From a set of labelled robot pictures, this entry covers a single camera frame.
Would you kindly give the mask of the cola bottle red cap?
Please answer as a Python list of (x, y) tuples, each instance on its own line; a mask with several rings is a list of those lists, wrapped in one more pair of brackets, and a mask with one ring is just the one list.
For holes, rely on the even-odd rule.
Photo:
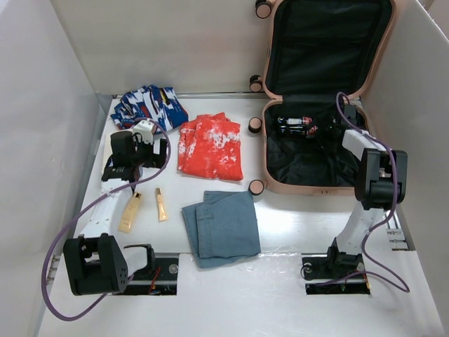
[(313, 119), (311, 117), (278, 117), (277, 122), (280, 126), (305, 127), (311, 124), (313, 122)]

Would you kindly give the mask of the small cream cosmetic tube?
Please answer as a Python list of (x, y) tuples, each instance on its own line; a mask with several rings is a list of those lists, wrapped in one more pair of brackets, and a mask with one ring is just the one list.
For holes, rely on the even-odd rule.
[(157, 207), (158, 207), (159, 221), (166, 221), (166, 220), (168, 220), (168, 214), (167, 214), (166, 207), (164, 205), (161, 189), (159, 187), (157, 187), (155, 189), (155, 193), (156, 193), (156, 202), (157, 202)]

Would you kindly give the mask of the large cream cosmetic tube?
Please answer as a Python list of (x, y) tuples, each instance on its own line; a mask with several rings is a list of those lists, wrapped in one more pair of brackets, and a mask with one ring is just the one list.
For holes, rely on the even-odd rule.
[(118, 231), (124, 233), (130, 233), (133, 227), (135, 216), (140, 207), (140, 201), (142, 194), (134, 192), (131, 198), (128, 200), (125, 209), (123, 210), (121, 220), (119, 222)]

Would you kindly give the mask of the white first aid tin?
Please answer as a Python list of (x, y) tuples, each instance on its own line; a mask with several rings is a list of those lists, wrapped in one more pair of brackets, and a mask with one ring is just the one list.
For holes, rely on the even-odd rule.
[(105, 136), (104, 150), (102, 156), (102, 165), (101, 165), (101, 174), (104, 173), (105, 168), (107, 167), (107, 161), (112, 155), (112, 147), (111, 147), (111, 135), (112, 133), (107, 133)]

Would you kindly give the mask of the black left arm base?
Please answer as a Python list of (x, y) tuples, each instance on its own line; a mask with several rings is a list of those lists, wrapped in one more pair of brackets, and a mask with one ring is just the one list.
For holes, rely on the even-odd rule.
[(154, 270), (138, 270), (130, 281), (125, 296), (175, 296), (179, 256), (157, 256)]

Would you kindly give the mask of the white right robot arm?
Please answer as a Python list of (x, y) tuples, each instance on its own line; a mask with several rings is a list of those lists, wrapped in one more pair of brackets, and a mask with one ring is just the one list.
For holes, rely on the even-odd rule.
[(368, 274), (363, 263), (363, 257), (368, 257), (368, 238), (389, 222), (405, 199), (408, 176), (408, 153), (391, 149), (370, 132), (355, 126), (344, 115), (342, 96), (338, 93), (336, 98), (337, 111), (347, 125), (342, 146), (360, 161), (354, 186), (358, 203), (326, 255), (303, 261), (306, 279), (324, 279), (325, 284)]

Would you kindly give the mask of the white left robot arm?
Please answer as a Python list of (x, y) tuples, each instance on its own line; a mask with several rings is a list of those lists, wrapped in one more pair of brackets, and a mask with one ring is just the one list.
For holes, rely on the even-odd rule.
[(93, 205), (87, 225), (63, 246), (69, 284), (75, 296), (121, 293), (136, 273), (149, 278), (156, 272), (150, 244), (120, 245), (120, 222), (135, 187), (142, 183), (142, 168), (160, 173), (170, 158), (170, 142), (159, 141), (159, 151), (142, 131), (119, 131), (109, 137), (111, 153), (102, 171), (100, 200)]

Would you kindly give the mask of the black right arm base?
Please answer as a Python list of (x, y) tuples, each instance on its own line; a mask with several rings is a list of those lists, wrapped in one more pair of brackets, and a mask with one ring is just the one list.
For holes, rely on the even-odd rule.
[(354, 273), (364, 271), (361, 254), (331, 256), (330, 254), (303, 255), (301, 275), (307, 295), (370, 295), (366, 277)]

